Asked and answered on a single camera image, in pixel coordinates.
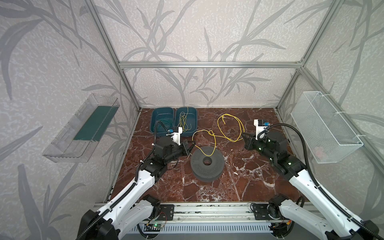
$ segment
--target gray spool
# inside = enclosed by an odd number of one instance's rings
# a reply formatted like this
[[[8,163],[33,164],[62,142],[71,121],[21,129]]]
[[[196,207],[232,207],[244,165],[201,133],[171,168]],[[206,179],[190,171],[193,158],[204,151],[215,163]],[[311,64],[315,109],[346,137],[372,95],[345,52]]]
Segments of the gray spool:
[[[213,147],[205,146],[201,148],[205,154],[211,154]],[[200,149],[197,149],[191,157],[192,172],[197,179],[203,182],[213,182],[218,179],[224,170],[225,160],[218,149],[212,156],[205,156]]]

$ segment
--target wallpaper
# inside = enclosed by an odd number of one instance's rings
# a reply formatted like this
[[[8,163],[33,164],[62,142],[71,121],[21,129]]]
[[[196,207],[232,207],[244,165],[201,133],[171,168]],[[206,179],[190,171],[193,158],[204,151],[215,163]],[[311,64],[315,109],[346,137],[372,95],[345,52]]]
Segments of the wallpaper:
[[[332,1],[94,2],[120,61],[299,61]],[[292,72],[126,69],[144,107],[276,106]]]
[[[284,123],[297,127],[291,112],[303,91],[314,91],[304,76],[299,76],[286,101],[278,110]],[[299,136],[287,129],[296,156],[304,161]],[[375,170],[361,149],[337,163],[318,164],[307,147],[312,172],[342,204],[363,220],[372,220],[381,232],[384,230],[383,184],[384,178]]]
[[[344,3],[306,67],[384,156],[383,3]]]
[[[130,69],[126,76],[141,106],[274,107],[294,69]]]
[[[75,239],[137,112],[82,1],[0,0],[0,19],[0,239]],[[89,162],[43,157],[91,93],[120,107]]]

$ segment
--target mesh basket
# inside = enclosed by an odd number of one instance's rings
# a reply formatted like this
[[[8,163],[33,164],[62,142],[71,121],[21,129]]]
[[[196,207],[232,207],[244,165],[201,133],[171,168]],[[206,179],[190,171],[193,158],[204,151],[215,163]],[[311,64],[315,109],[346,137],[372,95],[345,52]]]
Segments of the mesh basket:
[[[319,91],[303,92],[291,115],[318,163],[339,162],[363,145]]]

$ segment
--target robotic arm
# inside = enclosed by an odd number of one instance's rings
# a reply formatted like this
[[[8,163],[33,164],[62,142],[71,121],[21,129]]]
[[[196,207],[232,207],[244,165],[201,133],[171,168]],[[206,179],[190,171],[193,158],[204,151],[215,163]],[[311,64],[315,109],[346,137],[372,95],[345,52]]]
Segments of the robotic arm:
[[[167,136],[155,140],[135,178],[97,212],[89,210],[83,215],[76,240],[118,240],[139,222],[159,216],[160,200],[150,195],[134,204],[163,176],[168,163],[190,154],[195,142],[180,142],[181,133],[182,128],[176,127],[168,130]]]
[[[269,158],[278,173],[295,186],[322,213],[325,219],[304,210],[286,196],[278,195],[269,201],[270,215],[280,215],[297,222],[319,239],[364,239],[378,236],[379,229],[371,221],[362,221],[330,194],[313,176],[308,164],[304,139],[299,131],[288,124],[269,127],[264,120],[256,119],[256,134],[243,133],[245,149],[257,150]],[[287,139],[281,132],[268,131],[274,126],[292,128],[299,135],[304,148],[306,164],[288,154]]]

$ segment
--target red marble table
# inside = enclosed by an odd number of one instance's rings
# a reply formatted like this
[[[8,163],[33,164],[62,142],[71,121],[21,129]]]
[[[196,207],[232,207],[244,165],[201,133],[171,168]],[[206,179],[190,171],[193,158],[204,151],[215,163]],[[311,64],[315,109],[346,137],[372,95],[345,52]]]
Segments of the red marble table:
[[[152,149],[153,134],[149,123],[153,109],[143,109],[137,123],[132,141],[115,184],[112,197],[120,192],[134,177],[139,161]],[[217,118],[223,113],[238,117],[246,132],[254,132],[254,119],[265,119],[272,124],[278,123],[272,108],[198,108],[198,130],[213,130],[221,135],[217,127]],[[236,139],[240,129],[238,122],[225,118],[226,124],[220,127],[227,137]],[[214,146],[214,138],[206,132],[195,134],[198,146]],[[230,142],[216,138],[217,149],[225,158],[225,167],[221,177],[213,182],[202,182],[192,173],[190,159],[182,157],[177,167],[167,171],[163,177],[144,195],[151,194],[162,202],[199,202],[199,201],[268,201],[276,194],[285,194],[296,200],[300,192],[288,181],[280,177],[270,166],[268,159],[256,151],[244,149],[244,142]],[[169,164],[173,168],[176,162]]]

